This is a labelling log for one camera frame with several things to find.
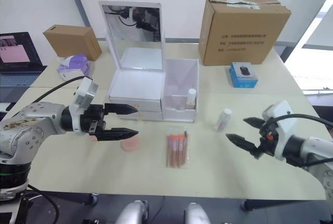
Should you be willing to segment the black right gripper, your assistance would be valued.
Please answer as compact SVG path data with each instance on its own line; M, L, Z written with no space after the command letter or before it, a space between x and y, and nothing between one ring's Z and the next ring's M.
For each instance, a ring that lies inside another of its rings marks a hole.
M243 121L256 129L260 129L259 133L261 137L259 148L237 134L227 133L226 137L238 148L249 152L255 159L259 159L262 153L273 157L276 148L276 124L273 123L266 126L266 122L257 117L244 118Z

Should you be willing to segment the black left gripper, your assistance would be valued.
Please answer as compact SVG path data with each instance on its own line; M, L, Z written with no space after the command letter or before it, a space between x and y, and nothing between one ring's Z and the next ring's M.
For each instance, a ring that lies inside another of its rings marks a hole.
M137 108L128 104L105 103L91 104L80 116L80 127L84 133L95 136L98 141L119 141L132 138L138 131L128 128L112 128L105 130L104 116L109 113L130 115L138 112Z

